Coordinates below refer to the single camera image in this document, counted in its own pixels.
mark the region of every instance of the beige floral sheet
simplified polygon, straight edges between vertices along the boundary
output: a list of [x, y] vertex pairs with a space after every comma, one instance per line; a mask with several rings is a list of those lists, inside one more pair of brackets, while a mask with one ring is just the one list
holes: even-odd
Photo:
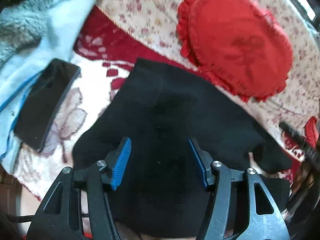
[[[97, 5], [117, 26], [161, 55], [195, 67], [180, 55], [181, 44], [176, 35], [177, 7], [182, 0], [98, 0]], [[284, 147], [278, 127], [285, 120], [304, 133], [312, 116], [319, 116], [320, 54], [299, 12], [289, 0], [255, 0], [273, 13], [292, 43], [294, 62], [286, 89], [266, 102], [247, 104], [238, 96], [220, 90], [244, 108]], [[302, 160], [299, 151], [289, 151]]]

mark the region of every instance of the red cushion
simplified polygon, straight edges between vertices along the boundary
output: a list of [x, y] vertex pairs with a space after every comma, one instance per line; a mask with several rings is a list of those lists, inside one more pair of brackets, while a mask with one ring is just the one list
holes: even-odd
[[213, 84], [240, 95], [244, 101], [249, 97], [265, 100], [284, 89], [292, 49], [269, 12], [250, 0], [183, 3], [179, 17], [187, 17], [188, 22], [179, 21], [177, 28], [184, 42], [182, 53]]

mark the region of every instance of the smartphone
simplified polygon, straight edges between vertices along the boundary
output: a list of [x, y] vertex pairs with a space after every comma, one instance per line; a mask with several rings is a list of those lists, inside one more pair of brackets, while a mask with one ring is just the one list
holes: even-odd
[[14, 133], [24, 143], [41, 152], [55, 118], [80, 68], [54, 59], [33, 85], [16, 123]]

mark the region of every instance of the black fabric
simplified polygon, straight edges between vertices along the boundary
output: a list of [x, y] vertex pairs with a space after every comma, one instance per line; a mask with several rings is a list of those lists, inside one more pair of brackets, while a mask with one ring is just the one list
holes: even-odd
[[[131, 138], [132, 152], [122, 184], [109, 194], [113, 217], [156, 237], [196, 236], [204, 217], [209, 195], [198, 180], [188, 137], [232, 169], [248, 168], [248, 152], [258, 146], [265, 146], [264, 152], [259, 149], [263, 163], [257, 161], [265, 171], [291, 166], [271, 136], [210, 83], [143, 59], [105, 113], [77, 141], [74, 168], [104, 159], [123, 136]], [[287, 193], [273, 195], [277, 201]]]

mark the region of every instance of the red pillow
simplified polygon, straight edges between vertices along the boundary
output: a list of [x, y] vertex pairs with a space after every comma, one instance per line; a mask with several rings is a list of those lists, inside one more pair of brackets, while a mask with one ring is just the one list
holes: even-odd
[[250, 0], [184, 0], [178, 14], [181, 53], [213, 84], [244, 101], [285, 88], [292, 49], [271, 13]]

